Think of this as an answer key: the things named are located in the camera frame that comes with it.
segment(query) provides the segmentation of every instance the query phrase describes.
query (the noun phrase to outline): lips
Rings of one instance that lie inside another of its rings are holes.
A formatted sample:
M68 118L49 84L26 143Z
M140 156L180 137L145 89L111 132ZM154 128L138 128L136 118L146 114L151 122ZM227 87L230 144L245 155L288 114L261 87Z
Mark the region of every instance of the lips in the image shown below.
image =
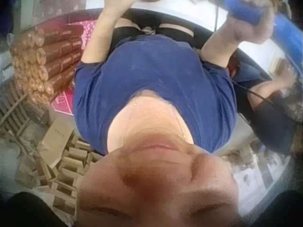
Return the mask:
M140 143L138 143L134 150L146 150L156 148L179 151L175 143L173 143L171 140L161 137L153 137L142 140Z

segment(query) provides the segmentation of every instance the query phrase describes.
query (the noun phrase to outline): black shorts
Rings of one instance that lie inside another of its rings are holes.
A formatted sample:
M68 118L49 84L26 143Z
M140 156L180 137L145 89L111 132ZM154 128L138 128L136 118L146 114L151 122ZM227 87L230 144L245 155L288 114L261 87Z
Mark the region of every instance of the black shorts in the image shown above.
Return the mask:
M156 29L156 34L160 35L165 35L175 41L178 42L186 42L188 43L191 47L194 45L194 38L190 35L187 34L186 32L174 29L174 28L157 28ZM135 39L138 35L144 35L144 32L138 30L135 27L119 27L114 30L113 33L113 38L112 38L112 43L110 46L109 54L111 54L116 45L123 39L132 37Z

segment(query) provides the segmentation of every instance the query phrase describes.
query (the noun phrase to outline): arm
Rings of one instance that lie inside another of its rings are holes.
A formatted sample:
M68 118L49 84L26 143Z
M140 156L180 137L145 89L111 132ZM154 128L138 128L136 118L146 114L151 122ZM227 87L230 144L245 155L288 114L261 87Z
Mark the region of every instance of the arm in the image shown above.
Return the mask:
M273 81L265 81L258 85L253 86L250 90L259 94L263 98L270 97L274 92L281 89L288 88L292 86L295 82L295 75L291 72L289 67L285 67L279 79ZM247 98L250 103L251 108L255 111L257 107L264 102L263 99L257 97L252 93L247 93Z
M82 62L98 63L106 60L115 24L134 2L135 0L105 0L104 9L81 58Z
M273 33L274 11L269 0L245 0L258 7L265 7L265 12L257 26L228 16L222 27L216 31L202 47L200 58L226 68L228 61L239 44L243 41L262 44Z

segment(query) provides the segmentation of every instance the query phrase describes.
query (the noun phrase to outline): white table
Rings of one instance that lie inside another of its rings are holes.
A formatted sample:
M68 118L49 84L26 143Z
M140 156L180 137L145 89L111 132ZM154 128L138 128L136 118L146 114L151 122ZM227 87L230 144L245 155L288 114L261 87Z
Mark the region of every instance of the white table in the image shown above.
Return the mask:
M98 9L103 7L103 0L87 0L86 9ZM176 16L210 31L214 31L216 6L208 1L203 1L198 4L194 4L190 0L160 0L158 2L139 1L135 2L132 8L145 9ZM226 16L227 11L219 8L218 28L226 21ZM267 73L269 73L270 64L275 56L285 57L284 52L272 40L267 40L262 45L243 42L239 48Z

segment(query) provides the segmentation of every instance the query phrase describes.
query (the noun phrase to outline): cardboard box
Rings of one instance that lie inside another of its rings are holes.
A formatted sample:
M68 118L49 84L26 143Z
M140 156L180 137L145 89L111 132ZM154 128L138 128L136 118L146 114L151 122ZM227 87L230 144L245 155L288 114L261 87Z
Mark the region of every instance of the cardboard box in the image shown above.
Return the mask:
M51 169L61 160L61 155L72 131L72 127L57 118L38 146L42 159Z

